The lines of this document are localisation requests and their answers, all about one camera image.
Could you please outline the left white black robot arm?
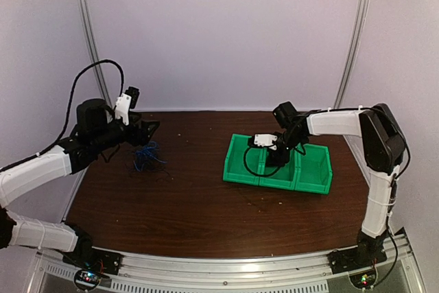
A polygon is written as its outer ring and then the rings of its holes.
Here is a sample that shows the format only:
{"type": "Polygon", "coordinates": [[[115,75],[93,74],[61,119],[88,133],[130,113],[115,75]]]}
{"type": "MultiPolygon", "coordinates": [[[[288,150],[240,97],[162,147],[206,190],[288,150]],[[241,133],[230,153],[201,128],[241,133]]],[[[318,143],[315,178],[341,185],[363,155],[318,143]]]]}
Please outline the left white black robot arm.
{"type": "Polygon", "coordinates": [[[46,183],[86,169],[108,149],[117,149],[123,143],[133,147],[147,145],[160,123],[143,120],[132,107],[132,98],[126,94],[118,98],[114,109],[102,99],[86,100],[76,108],[77,123],[68,137],[61,138],[47,151],[1,170],[2,248],[49,248],[71,253],[83,268],[98,263],[98,252],[80,242],[80,233],[72,226],[20,216],[7,207],[46,183]]]}

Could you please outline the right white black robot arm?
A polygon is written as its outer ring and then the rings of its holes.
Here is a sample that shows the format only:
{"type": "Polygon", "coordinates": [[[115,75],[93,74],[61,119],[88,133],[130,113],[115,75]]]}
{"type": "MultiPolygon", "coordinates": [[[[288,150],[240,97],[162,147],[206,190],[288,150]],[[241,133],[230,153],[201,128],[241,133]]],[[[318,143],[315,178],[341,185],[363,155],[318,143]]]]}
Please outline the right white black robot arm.
{"type": "Polygon", "coordinates": [[[359,246],[352,251],[356,266],[367,266],[377,255],[377,242],[385,236],[388,216],[395,203],[399,176],[407,169],[403,157],[409,154],[405,136],[390,107],[378,103],[371,107],[298,111],[291,102],[274,109],[282,132],[257,134],[254,144],[270,151],[274,166],[288,161],[287,153],[308,142],[310,136],[354,136],[362,140],[368,179],[366,214],[359,232],[359,246]]]}

